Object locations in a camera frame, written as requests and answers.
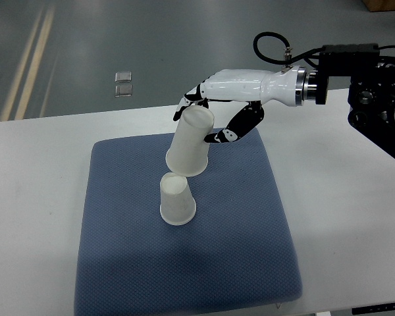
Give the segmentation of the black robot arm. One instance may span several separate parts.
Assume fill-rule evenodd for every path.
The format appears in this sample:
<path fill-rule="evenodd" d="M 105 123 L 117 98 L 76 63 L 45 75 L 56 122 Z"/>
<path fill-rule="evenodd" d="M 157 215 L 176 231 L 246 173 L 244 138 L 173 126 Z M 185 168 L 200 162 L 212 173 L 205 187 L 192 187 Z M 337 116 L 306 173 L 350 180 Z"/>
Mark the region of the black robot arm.
<path fill-rule="evenodd" d="M 395 57 L 375 43 L 324 45 L 307 78 L 305 94 L 318 105 L 327 100 L 329 78 L 348 77 L 349 124 L 395 159 Z"/>

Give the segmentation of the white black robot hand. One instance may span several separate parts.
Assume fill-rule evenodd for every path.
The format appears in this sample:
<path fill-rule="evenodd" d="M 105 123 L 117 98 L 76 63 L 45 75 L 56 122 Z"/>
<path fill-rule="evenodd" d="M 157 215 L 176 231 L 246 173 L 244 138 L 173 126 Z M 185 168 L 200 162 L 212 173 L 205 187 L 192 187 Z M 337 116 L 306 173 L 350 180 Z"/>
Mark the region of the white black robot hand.
<path fill-rule="evenodd" d="M 221 70 L 184 94 L 173 120 L 178 121 L 182 112 L 192 105 L 208 108 L 211 101 L 244 102 L 244 108 L 231 118 L 226 127 L 204 138 L 206 143 L 235 142 L 264 119 L 263 106 L 269 101 L 275 100 L 289 107 L 303 105 L 306 81 L 307 72 L 300 66 L 293 66 L 285 72 Z"/>

